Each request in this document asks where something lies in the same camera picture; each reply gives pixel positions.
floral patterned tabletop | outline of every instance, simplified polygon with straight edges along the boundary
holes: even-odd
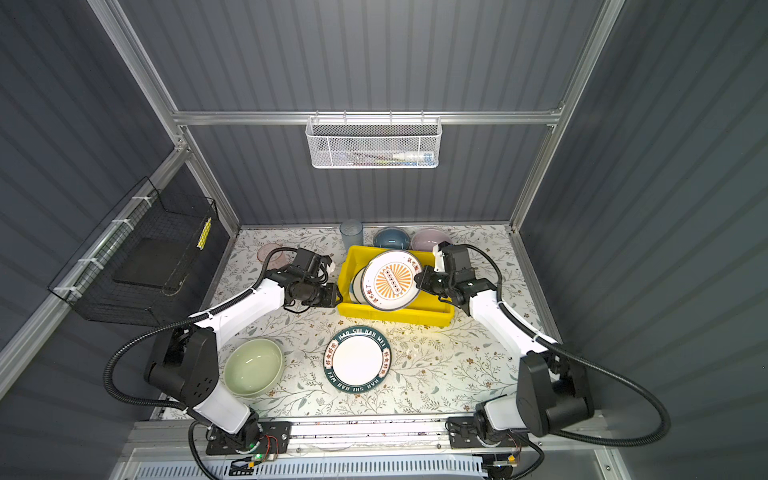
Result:
[[[455,243],[471,243],[488,252],[502,269],[504,299],[541,328],[504,226],[440,228]],[[365,245],[372,244],[377,230],[366,228]],[[418,229],[404,230],[413,235]],[[243,230],[217,287],[214,304],[255,281],[261,270],[257,251],[267,243],[331,255],[336,262],[332,281],[338,277],[346,257],[337,228]],[[494,281],[491,266],[474,252],[471,257],[478,278]],[[321,362],[331,337],[354,325],[377,329],[392,346],[392,368],[385,381],[358,395],[335,389],[325,378]],[[222,348],[220,368],[235,348],[257,337],[277,342],[285,361],[280,382],[267,394],[250,400],[253,409],[263,417],[468,412],[478,402],[514,393],[517,386],[518,360],[508,358],[490,332],[460,309],[445,328],[353,319],[328,309],[300,314],[277,310],[255,320]],[[169,409],[162,418],[185,416]]]

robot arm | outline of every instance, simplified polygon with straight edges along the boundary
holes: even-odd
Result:
[[[233,449],[248,450],[260,438],[258,415],[219,379],[218,352],[245,326],[280,307],[338,305],[339,290],[327,282],[333,268],[330,257],[299,248],[290,265],[266,271],[254,286],[190,316],[199,321],[159,334],[144,378],[196,419],[229,434]]]
[[[475,278],[467,246],[441,243],[435,247],[435,267],[428,266],[416,276],[421,290],[452,303],[485,326],[507,349],[520,358],[518,391],[479,404],[475,410],[478,435],[491,437],[507,429],[527,429],[542,437],[594,414],[584,367],[550,352],[536,342],[557,343],[539,332],[510,306],[499,302],[497,287],[487,279]],[[518,328],[501,305],[532,336]],[[551,380],[550,372],[559,375]]]

blue bowl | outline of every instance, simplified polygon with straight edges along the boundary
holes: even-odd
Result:
[[[393,248],[407,250],[411,246],[411,237],[399,228],[389,227],[380,230],[373,237],[373,246],[378,248]]]

plate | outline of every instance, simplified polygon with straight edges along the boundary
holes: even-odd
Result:
[[[349,298],[353,303],[365,303],[363,297],[365,294],[362,291],[362,276],[365,274],[366,268],[363,267],[349,282]]]
[[[364,393],[380,384],[392,365],[389,342],[369,326],[338,332],[326,347],[326,378],[344,393]]]
[[[368,263],[362,275],[363,298],[373,308],[385,312],[405,308],[419,295],[415,276],[421,271],[422,264],[410,252],[381,253]]]

pink transparent bowl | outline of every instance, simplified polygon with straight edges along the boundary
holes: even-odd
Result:
[[[424,230],[416,232],[416,235],[411,239],[411,250],[431,252],[435,245],[442,242],[453,243],[453,240],[442,230],[425,228]]]
[[[256,259],[261,263],[264,263],[266,256],[269,255],[272,250],[280,247],[282,247],[282,245],[279,245],[278,243],[268,243],[267,245],[261,247],[258,252],[256,252]],[[277,252],[272,255],[272,258],[270,258],[270,269],[283,268],[287,264],[288,257],[286,256],[285,252]]]

